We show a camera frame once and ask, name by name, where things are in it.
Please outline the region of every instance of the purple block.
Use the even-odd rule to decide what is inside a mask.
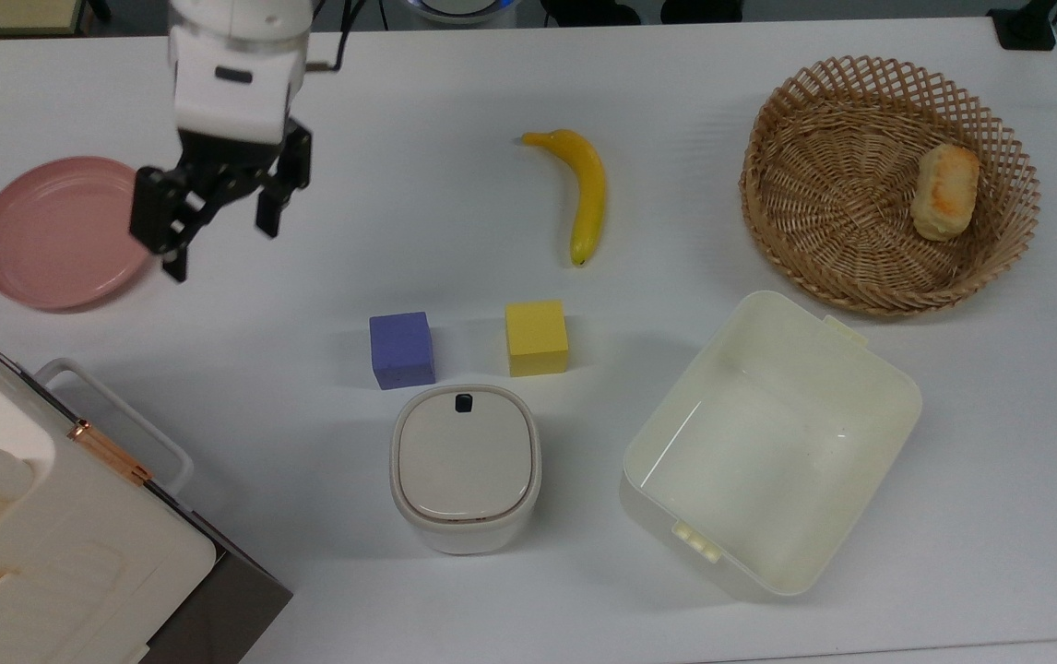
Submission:
[[[426,312],[374,315],[369,319],[373,345],[373,375],[382,390],[432,386],[434,351]]]

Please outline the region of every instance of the yellow cube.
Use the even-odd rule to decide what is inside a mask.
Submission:
[[[561,299],[513,302],[503,308],[512,375],[562,373],[570,361]]]

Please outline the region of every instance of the bread roll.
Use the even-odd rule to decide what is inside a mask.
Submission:
[[[980,160],[959,146],[939,146],[917,163],[917,190],[909,216],[926,240],[942,242],[966,230],[975,210]]]

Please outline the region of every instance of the yellow banana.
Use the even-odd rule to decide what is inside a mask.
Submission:
[[[581,134],[569,129],[528,132],[520,140],[525,146],[554,152],[578,177],[578,211],[574,215],[574,232],[570,236],[570,260],[582,268],[598,247],[606,214],[606,171],[598,151]]]

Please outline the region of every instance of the woven basket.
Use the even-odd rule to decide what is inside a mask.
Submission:
[[[942,143],[980,156],[967,230],[946,242],[909,218],[917,160]],[[742,170],[754,241],[792,281],[876,315],[954,307],[1017,261],[1033,238],[1038,180],[1021,144],[972,97],[909,62],[845,56],[774,91]]]

